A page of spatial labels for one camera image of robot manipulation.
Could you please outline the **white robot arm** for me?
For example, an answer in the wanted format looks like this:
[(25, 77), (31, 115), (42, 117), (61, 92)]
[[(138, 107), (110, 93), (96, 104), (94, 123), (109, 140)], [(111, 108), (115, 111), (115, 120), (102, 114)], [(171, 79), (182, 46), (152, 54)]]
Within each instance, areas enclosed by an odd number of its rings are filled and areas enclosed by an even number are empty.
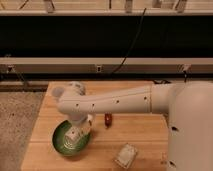
[(167, 171), (213, 171), (213, 83), (154, 84), (87, 95), (72, 82), (57, 99), (58, 110), (72, 122), (89, 114), (167, 114)]

